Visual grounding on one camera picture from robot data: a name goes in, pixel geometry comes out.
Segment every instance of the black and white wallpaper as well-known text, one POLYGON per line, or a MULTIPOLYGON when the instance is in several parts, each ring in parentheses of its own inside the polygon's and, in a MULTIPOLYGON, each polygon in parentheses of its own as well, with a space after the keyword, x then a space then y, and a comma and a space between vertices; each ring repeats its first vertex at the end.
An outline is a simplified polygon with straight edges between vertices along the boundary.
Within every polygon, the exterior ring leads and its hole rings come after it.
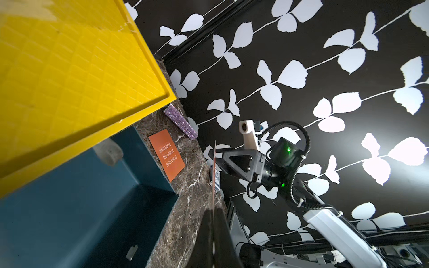
MULTIPOLYGON (((298 178, 368 233, 429 222, 429 0, 255 0, 167 69, 199 144, 243 145, 241 120, 305 126, 298 178)), ((284 127, 262 137, 266 152, 284 127)), ((256 244, 311 241, 315 231, 277 188, 221 188, 256 244)))

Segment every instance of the dark marble surface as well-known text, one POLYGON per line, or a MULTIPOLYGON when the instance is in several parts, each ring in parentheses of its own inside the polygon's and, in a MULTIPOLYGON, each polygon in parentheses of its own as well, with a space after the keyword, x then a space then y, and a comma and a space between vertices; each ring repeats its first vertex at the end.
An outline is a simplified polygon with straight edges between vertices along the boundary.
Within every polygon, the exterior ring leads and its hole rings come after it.
MULTIPOLYGON (((172 86, 164 65, 162 62, 158 62, 158 64, 170 86, 172 86)), ((173 105, 185 115, 179 100, 175 100, 173 105)), ((206 159, 198 142, 196 140, 191 141, 162 111, 158 110, 148 115, 135 123, 134 126, 165 177, 165 172, 148 136, 168 129, 186 165, 171 182, 171 186, 179 195, 179 198, 168 218, 158 245, 148 261, 147 267, 185 267, 192 253, 202 214, 212 206, 211 186, 208 183, 210 168, 205 163, 206 159)), ((216 193, 215 198, 216 206, 223 208, 225 211, 225 203, 220 193, 216 193)))

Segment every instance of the leaf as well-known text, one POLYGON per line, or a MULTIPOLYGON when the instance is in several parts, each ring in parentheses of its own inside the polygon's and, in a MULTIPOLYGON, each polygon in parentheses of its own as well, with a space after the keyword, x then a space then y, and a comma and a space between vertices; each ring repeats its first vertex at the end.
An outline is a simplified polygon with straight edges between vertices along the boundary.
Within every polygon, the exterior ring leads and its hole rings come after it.
POLYGON ((409 13, 411 22, 422 29, 423 32, 426 32, 426 35, 429 36, 429 1, 426 0, 421 4, 413 6, 411 12, 409 13))
POLYGON ((378 38, 372 33, 375 28, 375 15, 372 11, 366 14, 365 28, 359 41, 368 50, 378 51, 378 38))
POLYGON ((137 10, 134 7, 132 7, 130 3, 125 3, 125 7, 127 8, 128 13, 131 15, 131 18, 133 19, 133 21, 135 21, 137 16, 139 15, 137 13, 137 10))
POLYGON ((423 164, 427 153, 425 145, 419 139, 409 137, 398 143, 387 156, 409 166, 419 166, 423 164))
POLYGON ((197 132, 197 133, 198 133, 198 129, 199 129, 199 127, 198 127, 198 125, 195 123, 194 119, 192 119, 192 118, 188 117, 188 122, 189 122, 190 126, 195 130, 195 132, 197 132))
POLYGON ((249 236, 250 235, 250 229, 249 227, 247 227, 246 225, 243 226, 244 231, 246 232, 246 234, 249 236))
POLYGON ((367 133, 360 144, 371 153, 372 157, 378 156, 380 145, 372 133, 367 133))
POLYGON ((296 20, 291 14, 283 15, 277 23, 277 30, 281 32, 293 33, 296 32, 296 20))
POLYGON ((375 213, 375 206, 371 202, 367 202, 355 207, 351 216, 357 220, 367 220, 372 217, 375 213))
POLYGON ((262 154, 267 154, 267 151, 271 148, 271 145, 268 142, 261 142, 259 150, 262 154))
POLYGON ((365 233, 374 233, 377 232, 377 227, 372 222, 372 220, 361 220, 356 224, 356 227, 365 233))
POLYGON ((274 18, 285 15, 289 12, 292 0, 276 0, 271 8, 271 14, 274 18))
POLYGON ((236 92, 231 89, 230 90, 230 103, 228 105, 228 109, 233 113, 235 116, 240 116, 240 109, 236 105, 236 92))
POLYGON ((160 36, 169 36, 171 38, 174 37, 174 30, 165 26, 160 27, 160 36))
POLYGON ((291 13, 295 15, 299 22, 306 22, 311 19, 322 6, 323 4, 320 0, 301 0, 291 13))
POLYGON ((187 98, 187 91, 183 86, 179 85, 175 90, 178 98, 181 98, 181 99, 187 98))
POLYGON ((341 132, 346 127, 344 121, 335 116, 326 117, 319 122, 318 126, 320 130, 329 133, 341 132))
POLYGON ((219 126, 223 127, 224 129, 227 129, 231 126, 233 123, 233 115, 230 113, 221 113, 216 117, 216 121, 218 122, 219 126))
POLYGON ((318 177, 321 171, 322 167, 319 164, 305 164, 298 169, 297 173, 306 173, 318 177))
POLYGON ((325 179, 310 179, 307 186, 317 195, 321 196, 329 190, 329 182, 325 179))
POLYGON ((287 212, 287 222, 286 226, 290 231, 296 231, 301 227, 301 220, 299 217, 292 212, 287 212))
POLYGON ((171 83, 173 84, 174 88, 177 88, 180 85, 180 72, 179 70, 174 70, 173 73, 170 75, 171 83))
POLYGON ((402 74, 404 75, 405 86, 414 86, 417 80, 422 77, 422 58, 420 56, 415 57, 407 61, 401 67, 402 74))
POLYGON ((301 139, 298 134, 290 127, 284 127, 279 129, 279 131, 274 134, 274 137, 272 139, 278 142, 281 137, 287 139, 293 144, 296 144, 301 139))
POLYGON ((334 114, 348 113, 357 110, 362 104, 359 92, 346 92, 332 99, 332 112, 334 114))
POLYGON ((389 212, 373 219, 375 224, 383 231, 391 231, 405 225, 404 218, 396 212, 389 212))
POLYGON ((214 100, 207 106, 207 110, 225 111, 225 101, 223 99, 214 100))
POLYGON ((384 159, 373 157, 365 160, 362 166, 379 185, 383 185, 390 177, 390 165, 384 159))
POLYGON ((183 41, 187 39, 186 35, 179 34, 175 37, 171 38, 171 40, 168 42, 169 45, 180 45, 183 41))
POLYGON ((365 49, 363 48, 349 49, 338 57, 338 64, 341 66, 341 69, 349 74, 359 69, 364 61, 365 49))
POLYGON ((270 84, 271 80, 271 70, 268 68, 268 65, 264 60, 260 60, 256 73, 265 80, 266 84, 270 84))
POLYGON ((414 87, 400 88, 393 93, 395 101, 407 109, 407 112, 414 115, 423 103, 423 95, 420 90, 414 87))
POLYGON ((307 75, 307 70, 299 61, 291 60, 278 77, 278 82, 291 88, 303 88, 307 75))
POLYGON ((241 66, 241 62, 234 52, 225 52, 224 57, 230 69, 235 69, 241 66))
POLYGON ((306 231, 306 230, 303 230, 303 229, 298 229, 298 233, 299 233, 299 235, 301 236, 301 240, 304 242, 304 241, 313 241, 314 240, 314 238, 312 237, 312 235, 308 232, 308 231, 306 231))
POLYGON ((259 200, 258 196, 255 197, 254 199, 251 199, 250 197, 247 196, 247 193, 244 193, 243 199, 253 209, 253 211, 258 212, 259 207, 261 206, 261 201, 259 200))
POLYGON ((271 188, 270 191, 267 191, 267 189, 265 188, 265 186, 261 186, 256 191, 258 193, 260 193, 261 195, 266 196, 267 198, 276 199, 277 198, 278 188, 277 187, 273 187, 273 188, 271 188))
POLYGON ((264 245, 269 241, 269 238, 264 232, 257 232, 250 238, 256 245, 264 245))
POLYGON ((196 72, 192 71, 189 72, 185 79, 182 82, 182 85, 188 90, 188 91, 193 91, 196 87, 196 85, 199 82, 199 77, 198 74, 196 74, 196 72))
POLYGON ((248 46, 253 39, 252 22, 243 22, 234 35, 233 48, 243 48, 248 46))
POLYGON ((227 43, 225 39, 217 34, 213 35, 213 55, 220 58, 227 51, 227 43))
POLYGON ((335 169, 337 168, 337 159, 335 156, 331 155, 329 157, 328 168, 326 168, 325 175, 331 182, 335 182, 336 184, 340 183, 340 176, 338 175, 335 169))
POLYGON ((182 33, 189 32, 189 31, 195 31, 202 26, 202 21, 204 20, 204 17, 200 14, 192 14, 189 16, 189 18, 185 21, 185 24, 182 27, 182 30, 180 30, 182 33))
POLYGON ((323 48, 330 47, 332 45, 345 45, 347 47, 353 46, 354 41, 354 30, 347 29, 342 30, 334 35, 332 35, 328 40, 326 40, 325 44, 323 45, 323 48))
POLYGON ((313 109, 313 114, 318 118, 326 118, 330 116, 332 114, 331 103, 325 98, 321 99, 313 109))
POLYGON ((260 90, 261 97, 268 102, 271 107, 277 111, 281 104, 281 91, 280 88, 273 84, 265 85, 260 90))

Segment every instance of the card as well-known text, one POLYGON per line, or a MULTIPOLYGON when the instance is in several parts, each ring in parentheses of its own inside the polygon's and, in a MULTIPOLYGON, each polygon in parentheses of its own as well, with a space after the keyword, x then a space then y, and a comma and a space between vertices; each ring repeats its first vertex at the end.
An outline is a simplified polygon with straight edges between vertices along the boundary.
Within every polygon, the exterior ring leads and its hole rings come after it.
POLYGON ((152 136, 149 136, 149 140, 161 161, 168 180, 171 182, 185 167, 185 163, 177 151, 177 147, 174 144, 170 133, 168 133, 167 129, 164 129, 152 136))

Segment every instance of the white leaf pattern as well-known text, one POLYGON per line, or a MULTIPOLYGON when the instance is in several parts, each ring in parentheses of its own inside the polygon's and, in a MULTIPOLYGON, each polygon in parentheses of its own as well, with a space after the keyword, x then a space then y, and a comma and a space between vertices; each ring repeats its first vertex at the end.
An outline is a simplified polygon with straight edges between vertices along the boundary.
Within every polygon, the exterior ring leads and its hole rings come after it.
POLYGON ((423 164, 427 153, 425 145, 419 139, 409 137, 398 143, 387 155, 406 165, 419 166, 423 164))
POLYGON ((218 117, 216 117, 216 121, 218 122, 219 126, 227 129, 233 123, 233 115, 228 112, 223 112, 218 115, 218 117))
POLYGON ((223 99, 214 100, 207 106, 207 110, 225 111, 225 101, 223 99))
POLYGON ((349 74, 359 69, 364 61, 365 49, 363 48, 349 49, 338 57, 338 64, 341 66, 341 69, 349 74))
POLYGON ((171 38, 174 37, 174 30, 165 26, 160 27, 160 36, 169 36, 171 38))
POLYGON ((318 118, 326 118, 330 116, 332 114, 331 103, 325 98, 321 99, 313 109, 313 114, 318 118))
POLYGON ((344 121, 341 118, 335 116, 329 116, 323 119, 318 124, 319 129, 324 132, 335 133, 345 129, 344 121))
POLYGON ((265 80, 266 84, 270 84, 271 80, 271 70, 268 68, 268 65, 264 60, 260 60, 256 73, 265 80))
POLYGON ((192 14, 188 17, 188 19, 185 21, 185 24, 182 27, 181 32, 189 32, 189 31, 195 31, 199 29, 202 26, 202 21, 204 20, 204 17, 200 14, 192 14))
POLYGON ((253 39, 253 27, 251 22, 243 22, 234 35, 233 48, 248 46, 253 39))
POLYGON ((367 220, 375 213, 375 206, 371 202, 367 202, 355 207, 352 210, 351 216, 357 220, 367 220))
POLYGON ((329 190, 329 182, 324 179, 310 179, 307 186, 317 195, 321 196, 329 190))
POLYGON ((384 159, 373 157, 365 160, 362 166, 366 173, 371 175, 380 185, 383 185, 389 179, 390 165, 384 159))
POLYGON ((224 57, 230 69, 235 69, 241 66, 241 61, 234 52, 225 52, 224 57))
POLYGON ((291 14, 285 14, 283 15, 280 20, 277 23, 277 30, 281 31, 282 33, 293 33, 296 32, 297 27, 296 19, 291 14))
POLYGON ((290 127, 284 127, 279 129, 277 133, 274 134, 274 137, 272 139, 278 142, 281 137, 287 139, 293 144, 296 144, 301 139, 298 134, 290 127))
POLYGON ((171 38, 170 41, 168 42, 168 44, 169 45, 180 45, 186 39, 187 39, 186 35, 179 34, 179 35, 176 35, 175 37, 171 38))
POLYGON ((344 45, 347 47, 353 46, 354 41, 354 30, 347 29, 342 30, 334 35, 332 35, 328 40, 326 40, 325 44, 323 45, 323 48, 330 47, 332 45, 344 45))
POLYGON ((188 90, 188 91, 193 91, 196 87, 196 85, 199 82, 199 77, 198 74, 196 74, 196 72, 192 71, 189 72, 185 79, 182 82, 182 85, 188 90))
POLYGON ((217 34, 213 35, 213 55, 220 58, 227 51, 227 43, 225 39, 217 34))
POLYGON ((285 15, 289 12, 292 0, 276 0, 271 8, 271 14, 274 18, 285 15))
POLYGON ((410 12, 411 22, 422 29, 423 32, 426 32, 426 35, 429 36, 429 0, 424 1, 421 4, 413 6, 410 12))
POLYGON ((407 112, 414 115, 423 103, 423 94, 414 87, 400 88, 393 93, 393 98, 407 109, 407 112))
POLYGON ((288 227, 289 230, 296 231, 301 227, 301 220, 297 215, 288 211, 286 226, 288 227))
POLYGON ((346 92, 332 99, 332 112, 334 114, 348 113, 357 110, 362 104, 359 92, 346 92))
POLYGON ((372 157, 378 156, 380 145, 372 133, 367 133, 360 144, 371 153, 372 157))
POLYGON ((228 109, 233 113, 235 116, 240 116, 240 109, 236 105, 236 92, 231 89, 230 90, 230 103, 228 105, 228 109))
POLYGON ((306 22, 311 19, 323 6, 320 0, 301 0, 292 10, 292 14, 299 22, 306 22))
POLYGON ((401 66, 401 72, 404 75, 404 83, 406 87, 414 86, 414 84, 422 77, 422 58, 415 57, 407 61, 401 66))
POLYGON ((325 175, 331 182, 335 182, 336 184, 340 183, 340 176, 338 175, 335 169, 337 168, 337 159, 335 156, 331 155, 329 157, 328 168, 326 169, 325 175))
POLYGON ((391 231, 405 225, 404 218, 396 212, 389 212, 373 219, 374 223, 383 231, 391 231))
POLYGON ((299 61, 291 60, 278 77, 278 82, 291 88, 303 88, 307 75, 307 70, 299 61))
POLYGON ((366 14, 365 27, 359 39, 366 49, 378 51, 378 38, 372 33, 375 28, 375 15, 372 11, 366 14))
POLYGON ((298 169, 297 173, 306 173, 318 177, 321 171, 322 167, 319 164, 305 164, 298 169))
POLYGON ((277 108, 281 104, 281 91, 280 88, 273 84, 265 85, 260 90, 261 97, 268 102, 269 105, 274 110, 277 110, 277 108))

